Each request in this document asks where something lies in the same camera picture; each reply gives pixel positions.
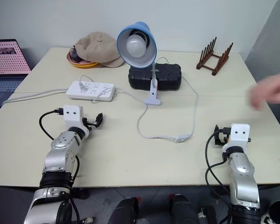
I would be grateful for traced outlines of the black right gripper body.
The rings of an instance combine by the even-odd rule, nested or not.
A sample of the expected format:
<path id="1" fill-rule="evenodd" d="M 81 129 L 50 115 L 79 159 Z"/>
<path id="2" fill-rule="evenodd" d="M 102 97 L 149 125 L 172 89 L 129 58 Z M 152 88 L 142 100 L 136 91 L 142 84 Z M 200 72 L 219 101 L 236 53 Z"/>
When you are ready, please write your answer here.
<path id="1" fill-rule="evenodd" d="M 227 143 L 231 134 L 230 127 L 219 128 L 218 139 L 220 143 Z"/>

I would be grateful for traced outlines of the person's bare hand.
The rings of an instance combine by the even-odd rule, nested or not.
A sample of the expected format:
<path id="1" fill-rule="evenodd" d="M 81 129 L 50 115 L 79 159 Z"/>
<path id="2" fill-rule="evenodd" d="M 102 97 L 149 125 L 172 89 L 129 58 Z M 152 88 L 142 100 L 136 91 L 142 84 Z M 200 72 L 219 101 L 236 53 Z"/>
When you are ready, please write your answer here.
<path id="1" fill-rule="evenodd" d="M 249 90 L 249 103 L 260 110 L 264 102 L 280 104 L 280 74 L 266 77 Z"/>

